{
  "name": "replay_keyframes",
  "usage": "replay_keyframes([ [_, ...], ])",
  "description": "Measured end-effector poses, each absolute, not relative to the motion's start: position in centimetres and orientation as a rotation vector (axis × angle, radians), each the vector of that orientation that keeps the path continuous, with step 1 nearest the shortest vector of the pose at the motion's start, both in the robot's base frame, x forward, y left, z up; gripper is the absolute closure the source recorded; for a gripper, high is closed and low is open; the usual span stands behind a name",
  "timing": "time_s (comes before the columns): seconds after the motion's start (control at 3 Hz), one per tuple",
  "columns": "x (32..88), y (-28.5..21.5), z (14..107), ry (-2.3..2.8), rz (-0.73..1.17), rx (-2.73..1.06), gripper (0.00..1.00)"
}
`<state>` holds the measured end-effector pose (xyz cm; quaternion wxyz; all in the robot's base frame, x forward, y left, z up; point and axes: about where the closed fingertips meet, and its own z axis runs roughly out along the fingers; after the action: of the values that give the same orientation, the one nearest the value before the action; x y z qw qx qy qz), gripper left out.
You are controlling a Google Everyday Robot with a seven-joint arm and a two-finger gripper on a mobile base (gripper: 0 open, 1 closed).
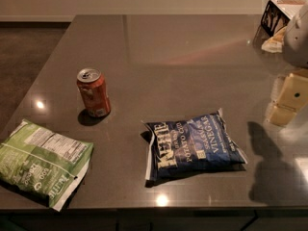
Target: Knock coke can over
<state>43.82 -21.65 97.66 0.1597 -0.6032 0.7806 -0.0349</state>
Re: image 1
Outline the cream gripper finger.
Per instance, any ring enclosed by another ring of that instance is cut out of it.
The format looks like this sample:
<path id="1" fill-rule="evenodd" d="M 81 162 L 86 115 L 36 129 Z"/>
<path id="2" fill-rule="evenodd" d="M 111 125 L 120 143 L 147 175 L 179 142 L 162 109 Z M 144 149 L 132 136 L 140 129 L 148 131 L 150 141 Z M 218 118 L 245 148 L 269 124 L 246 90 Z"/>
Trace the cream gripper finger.
<path id="1" fill-rule="evenodd" d="M 270 95 L 270 98 L 273 102 L 275 102 L 278 99 L 280 92 L 282 91 L 284 81 L 285 81 L 284 76 L 277 76 L 276 79 L 274 80 Z"/>
<path id="2" fill-rule="evenodd" d="M 308 104 L 308 76 L 306 72 L 291 72 L 285 81 L 278 99 L 267 109 L 267 121 L 277 126 L 286 126 Z"/>

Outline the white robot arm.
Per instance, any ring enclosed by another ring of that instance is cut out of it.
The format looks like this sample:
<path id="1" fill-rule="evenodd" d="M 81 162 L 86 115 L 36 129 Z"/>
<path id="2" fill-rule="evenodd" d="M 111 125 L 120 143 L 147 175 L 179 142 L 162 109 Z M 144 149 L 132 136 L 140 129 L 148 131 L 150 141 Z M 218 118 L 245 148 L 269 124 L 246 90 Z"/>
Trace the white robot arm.
<path id="1" fill-rule="evenodd" d="M 287 25 L 283 59 L 295 70 L 273 84 L 267 120 L 277 126 L 286 126 L 308 104 L 308 4 Z"/>

